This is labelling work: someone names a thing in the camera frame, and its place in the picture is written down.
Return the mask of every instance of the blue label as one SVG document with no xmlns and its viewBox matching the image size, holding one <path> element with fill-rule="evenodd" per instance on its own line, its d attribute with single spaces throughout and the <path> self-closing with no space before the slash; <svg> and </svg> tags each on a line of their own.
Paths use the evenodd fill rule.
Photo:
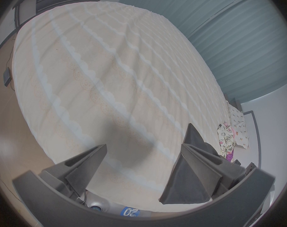
<svg viewBox="0 0 287 227">
<path fill-rule="evenodd" d="M 137 216 L 139 215 L 139 213 L 140 213 L 140 210 L 138 210 L 138 209 L 125 207 L 125 208 L 121 211 L 121 216 L 137 217 Z"/>
</svg>

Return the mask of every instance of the bed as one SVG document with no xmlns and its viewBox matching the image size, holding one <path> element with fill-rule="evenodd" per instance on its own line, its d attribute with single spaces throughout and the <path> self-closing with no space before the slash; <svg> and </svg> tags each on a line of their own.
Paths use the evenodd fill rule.
<svg viewBox="0 0 287 227">
<path fill-rule="evenodd" d="M 108 153 L 87 190 L 154 212 L 192 123 L 218 153 L 225 97 L 187 38 L 166 18 L 114 2 L 46 11 L 18 32 L 13 80 L 23 116 L 54 163 L 99 144 Z"/>
</svg>

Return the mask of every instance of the pillow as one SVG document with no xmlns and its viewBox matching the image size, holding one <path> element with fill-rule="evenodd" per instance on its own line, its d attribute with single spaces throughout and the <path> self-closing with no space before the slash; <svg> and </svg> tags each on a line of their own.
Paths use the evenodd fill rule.
<svg viewBox="0 0 287 227">
<path fill-rule="evenodd" d="M 229 116 L 231 120 L 231 128 L 234 131 L 234 139 L 236 144 L 247 149 L 248 133 L 245 126 L 243 113 L 229 104 Z"/>
</svg>

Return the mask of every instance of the wooden floor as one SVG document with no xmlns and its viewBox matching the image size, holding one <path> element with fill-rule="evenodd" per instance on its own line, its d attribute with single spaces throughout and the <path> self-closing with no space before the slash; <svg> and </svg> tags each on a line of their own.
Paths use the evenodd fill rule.
<svg viewBox="0 0 287 227">
<path fill-rule="evenodd" d="M 13 35 L 0 49 L 0 192 L 31 226 L 40 226 L 37 220 L 20 201 L 13 188 L 12 180 L 27 170 L 40 173 L 53 165 L 30 132 L 19 108 L 12 88 L 4 86 L 3 72 L 6 63 L 11 68 Z"/>
</svg>

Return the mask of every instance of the crumpled clothing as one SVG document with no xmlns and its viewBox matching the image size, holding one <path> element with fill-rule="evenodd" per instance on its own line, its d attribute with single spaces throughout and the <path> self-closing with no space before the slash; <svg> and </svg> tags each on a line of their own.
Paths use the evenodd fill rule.
<svg viewBox="0 0 287 227">
<path fill-rule="evenodd" d="M 234 146 L 236 143 L 234 140 L 234 132 L 230 125 L 224 123 L 223 125 L 220 124 L 218 126 L 217 133 L 219 138 L 221 155 L 228 161 L 231 161 L 233 159 Z"/>
</svg>

